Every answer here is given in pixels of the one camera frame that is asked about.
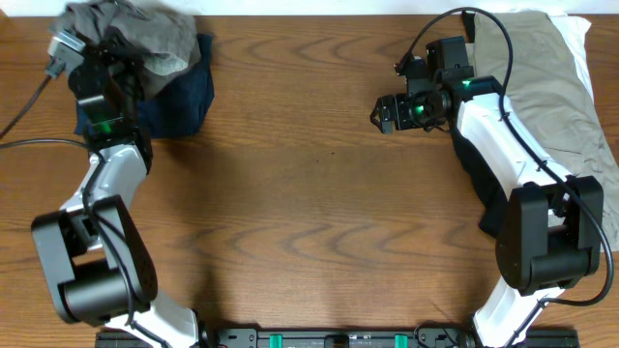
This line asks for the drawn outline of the grey shorts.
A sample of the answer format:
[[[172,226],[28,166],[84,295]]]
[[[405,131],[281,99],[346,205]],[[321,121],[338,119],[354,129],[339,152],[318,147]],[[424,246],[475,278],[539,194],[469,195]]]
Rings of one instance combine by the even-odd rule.
[[[147,100],[201,58],[194,17],[160,4],[72,2],[52,21],[50,30],[65,30],[93,45],[117,37],[121,52],[141,62],[138,76]]]

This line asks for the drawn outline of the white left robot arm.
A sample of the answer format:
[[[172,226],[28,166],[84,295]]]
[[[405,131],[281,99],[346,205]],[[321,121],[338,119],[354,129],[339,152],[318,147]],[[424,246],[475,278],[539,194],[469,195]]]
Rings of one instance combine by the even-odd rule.
[[[31,231],[52,303],[66,323],[123,331],[153,347],[201,347],[195,312],[158,287],[154,263],[129,213],[153,152],[138,123],[136,62],[110,43],[53,35],[48,74],[66,73],[84,121],[89,169],[61,208]]]

